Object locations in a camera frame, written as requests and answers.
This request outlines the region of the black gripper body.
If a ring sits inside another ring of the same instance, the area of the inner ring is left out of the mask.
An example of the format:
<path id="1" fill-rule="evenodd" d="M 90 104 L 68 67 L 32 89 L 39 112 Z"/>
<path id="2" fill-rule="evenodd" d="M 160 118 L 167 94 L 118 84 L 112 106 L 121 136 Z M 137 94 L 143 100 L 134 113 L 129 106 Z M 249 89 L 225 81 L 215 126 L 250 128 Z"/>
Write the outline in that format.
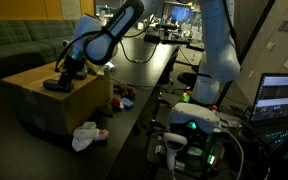
<path id="1" fill-rule="evenodd" d="M 84 68 L 85 63 L 82 60 L 75 60 L 70 56 L 67 56 L 64 60 L 65 70 L 62 72 L 58 85 L 61 88 L 65 88 L 70 85 L 74 76 L 78 71 L 81 71 Z"/>

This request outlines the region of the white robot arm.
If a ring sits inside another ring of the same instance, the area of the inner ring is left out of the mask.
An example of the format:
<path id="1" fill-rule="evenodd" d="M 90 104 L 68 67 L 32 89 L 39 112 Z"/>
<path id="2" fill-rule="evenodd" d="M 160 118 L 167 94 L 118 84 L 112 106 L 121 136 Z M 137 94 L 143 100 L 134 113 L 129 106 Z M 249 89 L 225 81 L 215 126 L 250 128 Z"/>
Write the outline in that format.
<path id="1" fill-rule="evenodd" d="M 109 22 L 84 14 L 73 38 L 59 55 L 70 63 L 88 60 L 104 65 L 117 53 L 117 44 L 135 23 L 148 18 L 165 0 L 126 0 Z M 234 80 L 240 63 L 233 38 L 234 0 L 196 0 L 201 8 L 205 50 L 191 98 L 200 104 L 214 102 L 221 83 Z"/>

